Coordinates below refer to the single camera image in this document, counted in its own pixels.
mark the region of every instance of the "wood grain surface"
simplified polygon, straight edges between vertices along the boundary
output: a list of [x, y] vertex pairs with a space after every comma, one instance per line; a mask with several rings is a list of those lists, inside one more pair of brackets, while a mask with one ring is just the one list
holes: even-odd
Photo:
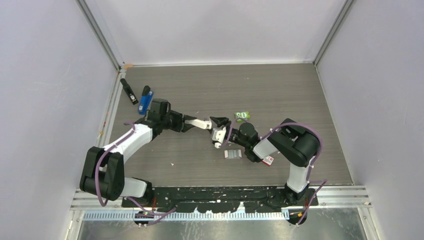
[[[138, 98], [149, 85], [154, 98], [166, 99], [173, 110], [199, 119], [231, 119], [234, 112], [249, 111], [250, 122], [261, 136], [285, 118], [308, 124], [324, 140], [311, 180], [352, 183], [312, 64], [133, 67], [127, 70], [126, 80]], [[141, 117], [137, 108], [123, 92], [111, 141], [129, 130], [124, 122]], [[232, 144], [225, 149], [241, 147]], [[281, 154], [273, 157], [271, 166], [253, 163], [245, 156], [224, 159], [224, 149], [214, 148], [206, 130], [165, 130], [125, 163], [125, 176], [148, 180], [157, 187], [284, 185], [289, 162]]]

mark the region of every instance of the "blue object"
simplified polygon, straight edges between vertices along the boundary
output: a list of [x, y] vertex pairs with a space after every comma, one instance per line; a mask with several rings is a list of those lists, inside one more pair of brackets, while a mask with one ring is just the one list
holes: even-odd
[[153, 91], [149, 86], [144, 86], [143, 93], [141, 94], [140, 105], [138, 105], [138, 114], [145, 115], [150, 102], [152, 101]]

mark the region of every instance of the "black marker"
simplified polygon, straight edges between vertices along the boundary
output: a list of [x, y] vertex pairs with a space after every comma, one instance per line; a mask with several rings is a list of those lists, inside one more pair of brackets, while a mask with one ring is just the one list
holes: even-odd
[[137, 100], [136, 96], [134, 95], [133, 90], [131, 89], [130, 85], [128, 84], [128, 82], [125, 80], [125, 78], [121, 78], [120, 79], [120, 83], [122, 84], [122, 88], [123, 90], [126, 92], [126, 94], [129, 97], [129, 100], [131, 100], [131, 103], [133, 105], [138, 104], [139, 101]]

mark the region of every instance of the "green object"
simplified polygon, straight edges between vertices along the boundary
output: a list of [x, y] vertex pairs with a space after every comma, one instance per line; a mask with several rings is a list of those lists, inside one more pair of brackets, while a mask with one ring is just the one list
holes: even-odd
[[[242, 119], [244, 119], [244, 120], [248, 120], [248, 119], [250, 119], [250, 118], [251, 118], [251, 116], [249, 115], [249, 112], [248, 112], [248, 111], [235, 112], [235, 113], [234, 113], [234, 116], [235, 116], [236, 118], [242, 118]], [[244, 122], [242, 119], [237, 119], [237, 123], [242, 123], [242, 122]]]

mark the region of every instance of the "white wall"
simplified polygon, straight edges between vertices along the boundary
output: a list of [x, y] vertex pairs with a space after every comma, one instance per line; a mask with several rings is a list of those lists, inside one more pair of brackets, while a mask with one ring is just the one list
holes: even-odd
[[74, 0], [0, 11], [0, 238], [60, 239], [116, 71]]
[[424, 3], [358, 0], [318, 66], [346, 160], [387, 239], [424, 233]]
[[312, 62], [345, 0], [89, 0], [127, 64]]

